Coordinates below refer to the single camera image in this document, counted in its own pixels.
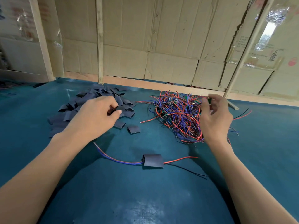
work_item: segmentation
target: black wire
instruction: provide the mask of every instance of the black wire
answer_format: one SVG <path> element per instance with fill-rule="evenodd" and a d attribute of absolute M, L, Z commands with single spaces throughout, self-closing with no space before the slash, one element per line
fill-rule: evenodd
<path fill-rule="evenodd" d="M 240 117 L 240 116 L 244 115 L 244 114 L 245 114 L 245 112 L 243 112 L 241 115 L 239 115 L 239 116 L 235 117 L 234 119 L 236 119 L 236 118 L 238 118 L 238 117 Z"/>
<path fill-rule="evenodd" d="M 190 173 L 192 173 L 192 174 L 195 174 L 196 176 L 201 177 L 201 178 L 204 178 L 203 176 L 208 177 L 208 175 L 198 174 L 198 173 L 195 173 L 195 172 L 193 172 L 193 171 L 190 171 L 190 170 L 188 170 L 188 169 L 186 169 L 186 168 L 180 167 L 180 166 L 175 165 L 175 164 L 171 164 L 171 163 L 166 163 L 166 164 L 168 164 L 168 165 L 170 165 L 170 166 L 175 166 L 175 167 L 181 168 L 181 169 L 186 170 L 186 171 L 188 171 L 188 172 L 190 172 Z"/>

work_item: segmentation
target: teal work surface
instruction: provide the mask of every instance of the teal work surface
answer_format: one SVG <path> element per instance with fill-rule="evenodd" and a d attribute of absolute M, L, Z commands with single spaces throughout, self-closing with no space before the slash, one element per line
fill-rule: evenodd
<path fill-rule="evenodd" d="M 0 185 L 32 161 L 49 143 L 47 117 L 91 82 L 58 79 L 0 100 Z M 159 91 L 133 88 L 131 101 L 148 100 Z M 235 120 L 240 131 L 228 136 L 236 155 L 266 189 L 299 220 L 299 110 L 293 107 L 233 101 L 252 113 Z M 148 169 L 102 158 L 89 143 L 72 161 L 55 189 L 39 223 L 238 223 L 217 162 L 205 143 L 184 145 L 158 121 L 140 124 L 153 116 L 137 104 L 126 126 L 141 133 L 112 128 L 96 141 L 109 156 L 138 162 L 142 154 L 161 154 L 165 161 L 207 174 L 202 178 L 175 166 Z"/>

